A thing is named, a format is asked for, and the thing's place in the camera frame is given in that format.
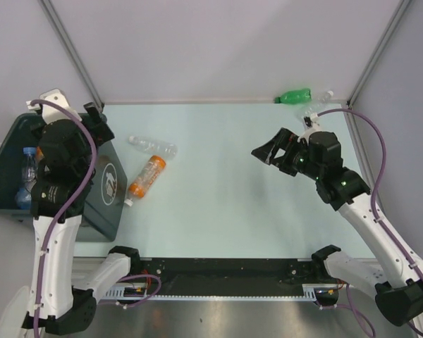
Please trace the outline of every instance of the shiny metal floor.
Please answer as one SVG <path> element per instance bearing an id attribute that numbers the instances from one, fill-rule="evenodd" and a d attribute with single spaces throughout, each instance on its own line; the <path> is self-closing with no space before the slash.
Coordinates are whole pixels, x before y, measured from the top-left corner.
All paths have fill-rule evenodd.
<path id="1" fill-rule="evenodd" d="M 355 303 L 378 338 L 416 337 L 386 322 L 374 302 L 354 291 Z M 346 303 L 346 296 L 341 296 Z M 71 338 L 363 338 L 352 313 L 320 311 L 312 303 L 280 301 L 150 301 L 123 310 L 99 307 L 91 327 Z"/>

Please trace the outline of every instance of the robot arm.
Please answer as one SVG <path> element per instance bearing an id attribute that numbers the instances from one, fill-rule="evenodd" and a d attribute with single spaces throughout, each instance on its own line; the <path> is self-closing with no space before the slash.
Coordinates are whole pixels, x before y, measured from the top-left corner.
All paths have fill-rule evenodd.
<path id="1" fill-rule="evenodd" d="M 336 246 L 312 255 L 325 276 L 345 280 L 372 297 L 387 320 L 401 326 L 423 312 L 423 282 L 387 232 L 378 224 L 370 205 L 370 190 L 354 171 L 343 167 L 341 144 L 332 132 L 322 131 L 316 114 L 305 118 L 306 131 L 297 136 L 281 128 L 252 155 L 265 164 L 296 176 L 302 173 L 315 181 L 317 193 L 331 204 L 359 233 L 376 256 L 382 270 L 352 259 Z M 276 157 L 279 149 L 284 155 Z M 415 259 L 423 273 L 423 260 L 407 245 L 376 205 L 387 228 Z"/>
<path id="2" fill-rule="evenodd" d="M 41 99 L 71 112 L 90 132 L 96 147 L 114 138 L 92 104 L 85 105 L 89 116 L 82 120 L 59 89 L 41 95 Z M 55 224 L 47 250 L 42 251 L 42 242 L 55 215 L 72 197 L 89 169 L 92 150 L 80 129 L 60 110 L 52 106 L 44 106 L 41 110 L 39 105 L 30 104 L 28 108 L 41 113 L 44 120 L 33 128 L 44 158 L 39 162 L 37 182 L 31 191 L 36 249 L 23 328 L 36 328 L 35 313 L 39 310 L 38 327 L 45 327 L 47 333 L 65 335 L 86 330 L 103 295 L 122 277 L 140 272 L 141 263 L 137 250 L 117 246 L 96 271 L 72 286 L 75 238 L 82 223 L 91 180 Z M 41 255 L 45 256 L 44 268 L 41 268 Z M 38 285 L 41 274 L 42 284 Z M 40 301 L 37 300 L 37 289 L 41 291 Z"/>

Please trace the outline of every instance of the white bottle cap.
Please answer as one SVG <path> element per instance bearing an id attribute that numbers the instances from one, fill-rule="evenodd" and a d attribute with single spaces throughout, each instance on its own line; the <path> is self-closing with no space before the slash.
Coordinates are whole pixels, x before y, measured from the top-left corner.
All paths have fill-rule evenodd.
<path id="1" fill-rule="evenodd" d="M 128 206 L 133 205 L 133 201 L 131 199 L 125 199 L 124 203 L 127 204 Z"/>

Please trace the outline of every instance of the plastic bottle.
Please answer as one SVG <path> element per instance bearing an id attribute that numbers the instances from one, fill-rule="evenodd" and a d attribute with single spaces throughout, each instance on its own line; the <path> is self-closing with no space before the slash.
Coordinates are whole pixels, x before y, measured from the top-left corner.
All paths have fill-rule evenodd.
<path id="1" fill-rule="evenodd" d="M 37 165 L 36 148 L 25 147 L 23 149 L 25 158 L 22 163 L 22 185 L 16 194 L 16 203 L 21 209 L 30 209 L 31 207 L 31 189 L 36 183 Z"/>
<path id="2" fill-rule="evenodd" d="M 143 153 L 156 155 L 165 160 L 172 160 L 177 154 L 177 146 L 150 137 L 130 136 L 128 141 L 135 145 L 135 148 Z"/>
<path id="3" fill-rule="evenodd" d="M 321 113 L 326 108 L 326 104 L 332 99 L 332 96 L 333 92 L 331 90 L 313 96 L 313 101 L 297 111 L 296 116 L 302 120 L 305 116 L 311 116 L 313 113 Z"/>
<path id="4" fill-rule="evenodd" d="M 129 186 L 127 191 L 127 199 L 124 201 L 128 206 L 133 205 L 133 199 L 136 197 L 141 199 L 145 196 L 149 188 L 155 182 L 155 179 L 160 175 L 166 167 L 166 162 L 159 156 L 153 156 L 146 163 L 141 173 L 135 178 L 133 183 Z"/>
<path id="5" fill-rule="evenodd" d="M 275 104 L 304 104 L 312 100 L 310 88 L 290 90 L 274 99 Z"/>

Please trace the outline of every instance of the green bottle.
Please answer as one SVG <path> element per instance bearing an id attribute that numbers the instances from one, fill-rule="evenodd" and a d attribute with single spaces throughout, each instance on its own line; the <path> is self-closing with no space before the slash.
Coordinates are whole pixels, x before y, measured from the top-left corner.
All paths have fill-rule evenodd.
<path id="1" fill-rule="evenodd" d="M 290 90 L 274 99 L 275 104 L 304 104 L 312 100 L 310 88 Z"/>

